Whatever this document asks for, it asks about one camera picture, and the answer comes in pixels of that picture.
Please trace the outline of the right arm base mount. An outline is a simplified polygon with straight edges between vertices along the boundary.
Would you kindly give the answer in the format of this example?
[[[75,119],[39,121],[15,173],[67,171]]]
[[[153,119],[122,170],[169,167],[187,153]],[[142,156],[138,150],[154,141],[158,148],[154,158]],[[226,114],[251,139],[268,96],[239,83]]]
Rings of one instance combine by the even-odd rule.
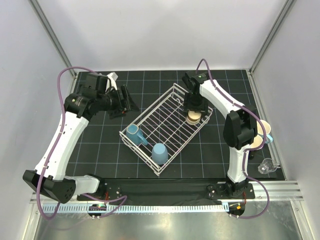
[[[233,189],[231,183],[216,183],[206,187],[207,197],[211,200],[253,200],[256,198],[253,185],[248,183]]]

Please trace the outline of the brown and cream cup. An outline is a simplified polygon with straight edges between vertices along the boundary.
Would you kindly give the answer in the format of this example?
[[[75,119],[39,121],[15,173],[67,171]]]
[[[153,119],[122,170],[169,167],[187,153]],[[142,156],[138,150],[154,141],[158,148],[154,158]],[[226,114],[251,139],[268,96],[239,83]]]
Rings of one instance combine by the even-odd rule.
[[[189,125],[196,125],[200,122],[202,114],[200,112],[195,112],[189,110],[186,115],[186,122]]]

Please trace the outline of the black cup cream inside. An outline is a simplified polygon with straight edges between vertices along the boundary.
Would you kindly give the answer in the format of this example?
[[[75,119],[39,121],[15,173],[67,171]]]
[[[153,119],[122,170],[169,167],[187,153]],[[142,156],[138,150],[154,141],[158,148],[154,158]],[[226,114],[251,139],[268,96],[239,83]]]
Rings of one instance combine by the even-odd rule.
[[[260,135],[257,135],[254,140],[253,143],[250,146],[250,150],[248,151],[248,159],[252,160],[255,157],[256,151],[257,150],[251,150],[251,149],[255,149],[257,147],[259,147],[263,142],[263,138]]]

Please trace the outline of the light blue plastic cup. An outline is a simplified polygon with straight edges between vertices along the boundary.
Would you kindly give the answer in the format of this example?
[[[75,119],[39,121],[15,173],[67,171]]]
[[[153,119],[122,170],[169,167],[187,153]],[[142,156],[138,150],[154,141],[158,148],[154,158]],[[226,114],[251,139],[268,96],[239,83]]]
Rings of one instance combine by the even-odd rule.
[[[162,143],[157,143],[152,148],[151,159],[158,165],[163,165],[168,161],[169,154],[166,146]]]

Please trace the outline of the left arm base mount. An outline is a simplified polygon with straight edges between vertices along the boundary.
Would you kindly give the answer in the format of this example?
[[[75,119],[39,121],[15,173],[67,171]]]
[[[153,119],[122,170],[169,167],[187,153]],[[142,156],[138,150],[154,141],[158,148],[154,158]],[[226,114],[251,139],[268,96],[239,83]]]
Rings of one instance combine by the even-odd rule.
[[[122,188],[118,184],[105,183],[102,186],[100,199],[105,201],[110,201],[118,199],[122,196]]]

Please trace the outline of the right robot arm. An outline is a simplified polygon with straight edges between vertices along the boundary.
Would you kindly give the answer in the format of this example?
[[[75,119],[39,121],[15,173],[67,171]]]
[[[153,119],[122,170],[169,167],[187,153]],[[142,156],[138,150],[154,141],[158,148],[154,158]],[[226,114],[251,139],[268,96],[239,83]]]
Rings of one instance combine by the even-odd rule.
[[[227,93],[208,73],[187,71],[182,77],[188,92],[184,95],[183,114],[190,125],[196,125],[209,112],[209,104],[223,115],[223,139],[229,146],[229,169],[225,192],[230,198],[242,196],[248,187],[248,151],[260,140],[256,108],[245,106]]]

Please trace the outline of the blue glazed ceramic mug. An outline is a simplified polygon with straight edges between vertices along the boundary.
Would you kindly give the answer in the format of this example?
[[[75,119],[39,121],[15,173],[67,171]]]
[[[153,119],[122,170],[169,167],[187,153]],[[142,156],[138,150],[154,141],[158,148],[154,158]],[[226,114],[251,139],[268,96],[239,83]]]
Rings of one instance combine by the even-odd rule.
[[[131,140],[135,145],[148,145],[147,139],[144,137],[142,130],[136,124],[130,124],[126,128],[125,135]]]

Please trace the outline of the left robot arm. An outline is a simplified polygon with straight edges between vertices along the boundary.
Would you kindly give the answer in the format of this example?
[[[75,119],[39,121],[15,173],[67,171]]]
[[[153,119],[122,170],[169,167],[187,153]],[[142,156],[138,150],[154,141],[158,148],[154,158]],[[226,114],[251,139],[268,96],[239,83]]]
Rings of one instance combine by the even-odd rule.
[[[79,92],[66,97],[59,125],[41,161],[26,170],[22,179],[37,193],[61,204],[73,196],[89,194],[101,200],[106,194],[105,181],[94,174],[67,176],[66,169],[73,150],[90,120],[99,112],[110,119],[139,111],[125,85],[117,86],[118,75],[89,73]]]

